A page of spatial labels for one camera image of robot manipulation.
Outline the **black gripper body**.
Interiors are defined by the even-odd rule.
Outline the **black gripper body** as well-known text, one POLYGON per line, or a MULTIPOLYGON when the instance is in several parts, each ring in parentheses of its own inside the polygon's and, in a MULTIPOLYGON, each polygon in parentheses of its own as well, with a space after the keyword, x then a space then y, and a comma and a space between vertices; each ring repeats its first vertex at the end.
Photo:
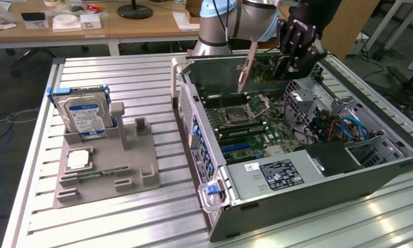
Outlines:
POLYGON ((287 24, 303 32, 307 42, 322 38, 323 29, 333 20, 339 4, 341 0, 310 0, 298 1, 298 5, 289 8, 287 24))

